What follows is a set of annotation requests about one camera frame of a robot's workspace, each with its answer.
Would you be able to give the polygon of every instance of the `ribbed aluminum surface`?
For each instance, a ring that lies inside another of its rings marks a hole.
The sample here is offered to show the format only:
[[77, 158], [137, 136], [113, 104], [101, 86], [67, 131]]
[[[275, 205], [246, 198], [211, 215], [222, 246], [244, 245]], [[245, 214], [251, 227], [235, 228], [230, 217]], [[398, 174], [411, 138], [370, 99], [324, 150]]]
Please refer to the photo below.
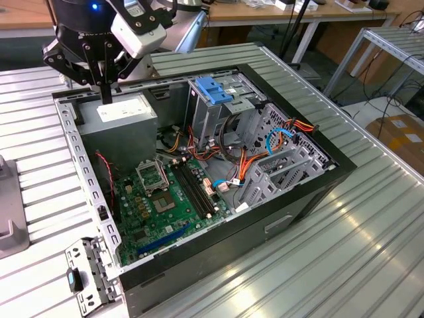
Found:
[[369, 28], [364, 38], [424, 75], [424, 34], [410, 28]]
[[[264, 48], [241, 44], [153, 60], [162, 75], [249, 63], [358, 169], [310, 217], [146, 317], [419, 316], [424, 189], [412, 170]], [[95, 229], [50, 97], [61, 89], [48, 68], [0, 73], [0, 153], [18, 160], [32, 241], [0, 260], [0, 317], [79, 314], [62, 251]], [[124, 317], [123, 309], [117, 304], [102, 317]]]

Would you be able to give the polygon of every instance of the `cardboard box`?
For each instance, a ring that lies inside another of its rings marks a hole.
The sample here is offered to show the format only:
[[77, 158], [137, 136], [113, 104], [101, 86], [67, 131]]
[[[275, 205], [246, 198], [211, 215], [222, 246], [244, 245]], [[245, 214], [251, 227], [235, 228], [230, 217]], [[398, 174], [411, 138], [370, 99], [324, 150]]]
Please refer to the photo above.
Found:
[[[295, 3], [295, 6], [294, 6], [294, 11], [296, 13], [299, 13], [302, 6], [303, 6], [303, 0], [297, 0], [296, 3]], [[310, 11], [316, 11], [316, 10], [318, 10], [318, 4], [313, 2], [313, 0], [310, 0], [308, 6], [306, 8], [306, 11], [310, 12]]]
[[[366, 130], [377, 137], [382, 119], [370, 123]], [[409, 115], [386, 117], [380, 141], [424, 176], [424, 127]]]
[[280, 1], [276, 0], [275, 6], [283, 11], [291, 11], [294, 6], [294, 1]]
[[362, 0], [341, 0], [340, 3], [351, 9], [361, 9], [365, 7], [366, 4], [366, 2], [363, 2]]

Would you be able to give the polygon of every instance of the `blue pci slot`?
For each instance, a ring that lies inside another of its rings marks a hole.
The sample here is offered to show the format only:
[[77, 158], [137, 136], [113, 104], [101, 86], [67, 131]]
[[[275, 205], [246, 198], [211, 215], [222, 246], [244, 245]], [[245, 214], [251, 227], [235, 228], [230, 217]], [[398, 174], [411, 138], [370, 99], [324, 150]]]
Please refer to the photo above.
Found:
[[224, 92], [212, 77], [205, 76], [204, 78], [196, 78], [196, 84], [203, 94], [208, 96], [210, 102], [214, 105], [226, 103], [233, 100], [233, 96]]
[[165, 237], [159, 238], [158, 240], [151, 242], [144, 247], [138, 248], [137, 249], [138, 255], [144, 254], [145, 252], [148, 252], [149, 250], [154, 250], [155, 248], [158, 248], [159, 246], [162, 246], [162, 245], [170, 242], [171, 240], [178, 239], [179, 237], [183, 236], [186, 229], [188, 229], [190, 227], [190, 225], [191, 224], [188, 223], [188, 224], [184, 225], [182, 228], [180, 228], [179, 230], [176, 230], [176, 231], [172, 232], [171, 234], [166, 235]]

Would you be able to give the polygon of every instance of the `motherboard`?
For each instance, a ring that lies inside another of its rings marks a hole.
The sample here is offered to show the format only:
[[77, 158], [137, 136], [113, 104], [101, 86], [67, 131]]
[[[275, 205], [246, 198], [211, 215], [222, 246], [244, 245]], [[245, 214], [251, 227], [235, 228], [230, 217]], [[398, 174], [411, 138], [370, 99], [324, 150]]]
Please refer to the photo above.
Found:
[[[210, 188], [206, 190], [208, 179], [196, 159], [168, 165], [155, 161], [145, 166], [115, 181], [119, 204], [115, 221], [122, 238], [119, 256], [123, 266], [231, 213], [217, 193], [211, 195]], [[162, 177], [169, 186], [152, 189], [150, 185], [161, 184]]]

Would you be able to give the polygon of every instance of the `blue drive bay latch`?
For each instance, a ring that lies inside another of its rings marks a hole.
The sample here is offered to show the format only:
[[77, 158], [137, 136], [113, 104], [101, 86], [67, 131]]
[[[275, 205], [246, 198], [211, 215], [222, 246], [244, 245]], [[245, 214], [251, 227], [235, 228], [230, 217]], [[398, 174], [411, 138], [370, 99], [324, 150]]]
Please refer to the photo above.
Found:
[[210, 76], [196, 78], [196, 84], [199, 86], [199, 89], [203, 92], [203, 94], [208, 96], [210, 102], [214, 105], [233, 100], [233, 96], [225, 93], [221, 85], [219, 85]]

